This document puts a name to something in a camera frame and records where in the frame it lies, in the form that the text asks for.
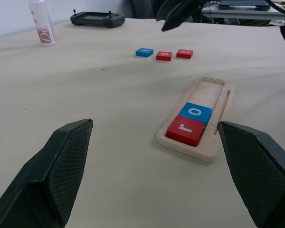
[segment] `black controller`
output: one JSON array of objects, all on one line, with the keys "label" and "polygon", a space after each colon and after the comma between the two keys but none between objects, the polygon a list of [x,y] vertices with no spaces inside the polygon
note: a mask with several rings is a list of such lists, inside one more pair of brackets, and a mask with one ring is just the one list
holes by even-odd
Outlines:
[{"label": "black controller", "polygon": [[80,12],[71,16],[71,22],[74,25],[88,25],[105,28],[116,28],[124,24],[125,15],[123,13],[99,13],[99,12]]}]

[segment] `wall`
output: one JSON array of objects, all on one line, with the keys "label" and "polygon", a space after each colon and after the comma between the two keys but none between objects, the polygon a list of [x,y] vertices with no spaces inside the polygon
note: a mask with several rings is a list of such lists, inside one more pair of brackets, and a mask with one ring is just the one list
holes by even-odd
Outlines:
[{"label": "wall", "polygon": [[[132,17],[130,0],[45,0],[52,23],[68,21],[73,9],[124,12]],[[0,0],[0,37],[33,29],[28,0]]]}]

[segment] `white letter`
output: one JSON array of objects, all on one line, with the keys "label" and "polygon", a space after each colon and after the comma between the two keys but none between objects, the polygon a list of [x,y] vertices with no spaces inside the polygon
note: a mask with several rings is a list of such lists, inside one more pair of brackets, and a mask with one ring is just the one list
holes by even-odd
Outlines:
[{"label": "white letter", "polygon": [[201,114],[201,110],[200,109],[197,109],[197,108],[191,108],[188,110],[188,112],[191,114],[191,115],[200,115]]},{"label": "white letter", "polygon": [[192,132],[192,130],[188,129],[188,128],[185,128],[183,124],[181,124],[179,126],[179,129],[183,130],[183,131],[187,131],[187,132]]},{"label": "white letter", "polygon": [[40,38],[43,39],[44,41],[51,42],[51,37],[47,33],[44,33],[44,32],[41,33]]}]

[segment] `cable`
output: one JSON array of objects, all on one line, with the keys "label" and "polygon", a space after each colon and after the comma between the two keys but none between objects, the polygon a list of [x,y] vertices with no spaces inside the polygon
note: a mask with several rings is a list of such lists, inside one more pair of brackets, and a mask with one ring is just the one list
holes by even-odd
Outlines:
[{"label": "cable", "polygon": [[206,15],[204,15],[205,17],[207,17],[207,18],[209,18],[211,21],[212,21],[212,24],[215,24],[214,23],[214,20],[212,19],[212,18],[210,18],[210,17],[208,17],[208,16],[206,16]]},{"label": "cable", "polygon": [[285,10],[281,9],[280,7],[278,7],[277,5],[275,5],[271,0],[265,0],[269,6],[271,6],[272,8],[274,8],[275,10],[285,14]]},{"label": "cable", "polygon": [[209,17],[211,18],[211,7],[208,6],[208,8],[209,8]]},{"label": "cable", "polygon": [[203,23],[203,13],[201,12],[201,8],[199,9],[199,15],[200,15],[200,22]]}]

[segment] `bottle label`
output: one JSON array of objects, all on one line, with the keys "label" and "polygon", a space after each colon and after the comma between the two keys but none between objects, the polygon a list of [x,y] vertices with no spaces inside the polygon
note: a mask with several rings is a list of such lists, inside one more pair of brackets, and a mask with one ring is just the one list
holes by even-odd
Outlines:
[{"label": "bottle label", "polygon": [[55,42],[52,25],[44,1],[30,4],[30,10],[42,44]]}]

